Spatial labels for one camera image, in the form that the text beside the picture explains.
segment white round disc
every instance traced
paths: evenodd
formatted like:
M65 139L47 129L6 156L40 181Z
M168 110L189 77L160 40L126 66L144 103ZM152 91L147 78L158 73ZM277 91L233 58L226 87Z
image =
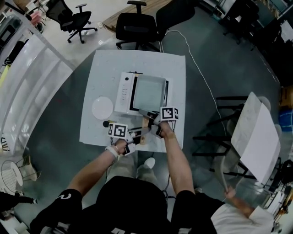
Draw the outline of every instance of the white round disc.
M107 97L99 97L92 104L92 113L97 119L109 118L113 112L113 103Z

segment gray floor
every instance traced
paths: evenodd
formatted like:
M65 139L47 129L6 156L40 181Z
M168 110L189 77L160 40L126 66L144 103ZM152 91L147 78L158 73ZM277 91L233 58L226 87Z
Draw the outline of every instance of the gray floor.
M274 80L257 49L251 52L248 42L237 45L232 35L223 36L224 28L198 8L192 19L171 30L180 30L186 36L191 53L215 97L242 96L251 91L258 96L266 96L271 102L273 120L277 122L280 85ZM176 32L170 32L164 38L163 46L165 53L186 56L187 94L183 150L190 162L195 186L201 186L213 198L223 199L223 189L213 173L209 172L211 158L191 156L202 144L194 142L192 136L202 135L207 131L223 134L221 125L213 129L205 127L212 118L217 118L211 94L188 53L184 38ZM115 49L114 40L110 39L101 49ZM103 151L103 147L79 142L83 97L92 58L93 54L63 84L44 111L29 140L32 162L42 171L42 175L38 181L27 182L24 187L25 194L37 198L39 204L20 204L16 207L17 216L26 224L66 188L79 169ZM205 144L199 150L211 149ZM141 155L141 162L149 155L150 153ZM154 157L155 174L165 186L168 180L166 155L155 153ZM95 202L103 182L104 179L86 195L84 206ZM267 194L262 190L253 190L253 186L255 181L242 180L237 188L237 195L256 206L263 203Z

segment white wristband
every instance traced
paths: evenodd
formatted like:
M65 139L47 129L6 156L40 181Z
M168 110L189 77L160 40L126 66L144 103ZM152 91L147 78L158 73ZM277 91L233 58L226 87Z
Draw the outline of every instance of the white wristband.
M118 157L118 153L116 152L115 149L112 148L112 146L107 146L106 149L109 150L115 158Z

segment white desk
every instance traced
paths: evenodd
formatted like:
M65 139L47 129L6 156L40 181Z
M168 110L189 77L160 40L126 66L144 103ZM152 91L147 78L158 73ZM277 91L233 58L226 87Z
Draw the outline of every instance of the white desk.
M185 56L135 50L97 50L92 62L83 102L80 141L86 144L110 145L108 129L104 120L92 114L92 103L100 96L108 97L113 105L116 102L121 72L139 72L151 76L170 78L173 81L172 106L178 108L179 120L175 133L183 147L185 119ZM113 112L108 118L128 124L129 128L141 127L142 117ZM162 139L148 133L145 145L138 144L136 150L166 152Z
M277 162L280 142L269 110L253 92L242 109L231 143L241 162L265 184Z

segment black t-shirt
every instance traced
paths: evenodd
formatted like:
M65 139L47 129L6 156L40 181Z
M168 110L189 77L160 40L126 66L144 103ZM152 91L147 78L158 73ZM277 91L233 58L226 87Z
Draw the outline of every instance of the black t-shirt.
M209 233L215 233L211 219L196 211L195 195L190 191L177 195L171 223L164 193L146 181L116 176L103 186L96 204L82 209L81 200L80 192L63 191L32 221L32 234L39 234L44 227L55 228L58 223L69 224L69 234L178 233L179 229L199 230L199 223L205 232L211 229Z

